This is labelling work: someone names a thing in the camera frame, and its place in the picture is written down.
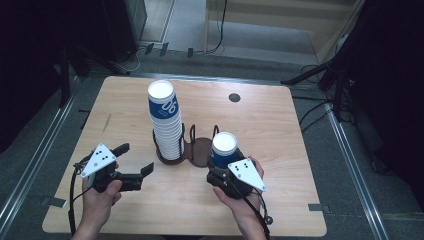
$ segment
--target human hand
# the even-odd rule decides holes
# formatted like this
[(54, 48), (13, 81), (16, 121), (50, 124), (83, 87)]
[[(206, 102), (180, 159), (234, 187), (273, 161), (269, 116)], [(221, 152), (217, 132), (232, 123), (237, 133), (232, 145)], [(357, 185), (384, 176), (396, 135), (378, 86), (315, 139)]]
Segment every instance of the human hand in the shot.
[[(87, 190), (88, 179), (83, 179), (82, 190)], [(107, 189), (99, 193), (95, 189), (88, 190), (83, 195), (83, 214), (77, 231), (72, 237), (77, 239), (95, 239), (103, 225), (109, 220), (112, 206), (121, 198), (120, 180), (114, 180)]]
[[(262, 169), (262, 166), (259, 164), (259, 161), (253, 157), (249, 157), (249, 158), (255, 162), (256, 170), (258, 171), (259, 176), (263, 178), (264, 170)], [(256, 217), (253, 210), (249, 207), (249, 205), (247, 205), (247, 203), (243, 199), (230, 198), (219, 187), (214, 187), (213, 191), (215, 192), (215, 195), (218, 197), (219, 201), (221, 201), (223, 204), (225, 204), (227, 207), (231, 209), (234, 219), (236, 220), (237, 225), (245, 239), (247, 240), (266, 239), (258, 218)], [(261, 194), (262, 191), (259, 189), (258, 189), (258, 192), (256, 192), (256, 190), (253, 190), (252, 194), (250, 194), (246, 198), (256, 208), (256, 210), (259, 211), (260, 202), (259, 202), (259, 196), (256, 193)]]

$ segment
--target stack of paper cups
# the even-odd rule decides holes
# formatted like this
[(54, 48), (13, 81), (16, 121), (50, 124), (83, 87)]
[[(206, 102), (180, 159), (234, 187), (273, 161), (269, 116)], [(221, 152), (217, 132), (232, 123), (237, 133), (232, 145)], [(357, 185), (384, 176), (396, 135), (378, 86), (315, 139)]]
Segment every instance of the stack of paper cups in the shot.
[(156, 143), (163, 158), (177, 160), (184, 152), (181, 111), (174, 86), (166, 80), (157, 80), (149, 85), (150, 118), (153, 123)]
[(220, 132), (212, 140), (211, 159), (218, 168), (226, 169), (228, 164), (238, 161), (237, 139), (229, 132)]

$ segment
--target gray carpet floor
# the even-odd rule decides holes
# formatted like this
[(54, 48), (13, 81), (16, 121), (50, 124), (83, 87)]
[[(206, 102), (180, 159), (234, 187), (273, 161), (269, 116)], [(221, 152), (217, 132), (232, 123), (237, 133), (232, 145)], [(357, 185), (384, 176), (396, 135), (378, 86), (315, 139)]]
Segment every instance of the gray carpet floor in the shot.
[[(158, 49), (149, 55), (140, 52), (138, 59), (141, 64), (130, 76), (151, 76), (149, 74), (154, 73), (161, 74), (162, 77), (170, 77), (167, 74), (172, 74), (177, 78), (178, 76), (204, 76), (215, 80), (224, 78), (229, 81), (279, 85), (280, 80), (288, 80), (299, 75), (303, 67), (296, 64), (224, 56), (195, 55), (193, 58), (187, 58), (186, 53), (178, 51), (169, 51), (165, 56), (160, 57), (159, 52)], [(137, 58), (133, 56), (123, 65), (127, 68), (135, 68), (138, 65)], [(90, 66), (91, 73), (88, 78), (80, 79), (81, 86), (76, 91), (72, 108), (19, 212), (14, 217), (6, 239), (70, 238), (68, 233), (50, 234), (42, 230), (47, 206), (42, 205), (41, 202), (44, 197), (55, 194), (81, 134), (81, 126), (87, 113), (80, 110), (91, 109), (103, 80), (113, 75), (95, 63), (90, 63)], [(322, 93), (317, 88), (316, 78), (305, 80), (291, 87), (291, 90), (293, 96), (322, 98)], [(5, 169), (0, 176), (2, 203), (13, 191), (31, 160), (44, 132), (58, 111), (59, 101), (60, 93), (57, 92), (22, 130), (13, 145), (0, 155), (0, 163)], [(298, 118), (300, 119), (319, 102), (294, 98)], [(305, 118), (301, 127), (306, 127), (325, 112), (324, 107), (316, 109)], [(369, 154), (355, 127), (350, 123), (343, 125), (351, 146), (355, 149), (358, 164), (376, 201), (389, 237), (391, 239), (423, 239), (424, 218), (409, 187), (396, 176), (376, 174), (371, 168)], [(322, 118), (309, 127), (303, 133), (303, 137), (321, 204), (330, 209), (324, 215), (328, 232), (324, 237), (317, 239), (374, 239), (328, 117)]]

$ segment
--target hand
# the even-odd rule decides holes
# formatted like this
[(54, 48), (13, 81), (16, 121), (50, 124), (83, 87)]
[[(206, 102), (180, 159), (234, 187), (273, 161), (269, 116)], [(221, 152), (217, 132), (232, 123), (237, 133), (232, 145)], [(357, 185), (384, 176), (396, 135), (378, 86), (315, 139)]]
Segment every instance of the hand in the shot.
[[(249, 157), (256, 164), (256, 170), (259, 173), (259, 176), (263, 178), (264, 170), (259, 164), (258, 160), (253, 157)], [(233, 213), (234, 219), (236, 220), (238, 227), (243, 234), (243, 237), (247, 240), (254, 239), (265, 239), (265, 235), (262, 229), (259, 220), (257, 219), (253, 210), (247, 205), (247, 203), (243, 199), (233, 199), (225, 195), (224, 191), (222, 191), (219, 187), (214, 187), (213, 191), (218, 197), (219, 201), (228, 206)], [(260, 210), (260, 202), (259, 196), (256, 194), (255, 190), (252, 191), (252, 194), (247, 196), (247, 199), (250, 203), (259, 211)]]
[[(83, 179), (82, 190), (87, 190), (88, 179)], [(83, 195), (83, 214), (74, 236), (76, 239), (95, 239), (103, 225), (109, 220), (112, 206), (121, 198), (122, 182), (114, 180), (103, 193), (90, 189)]]

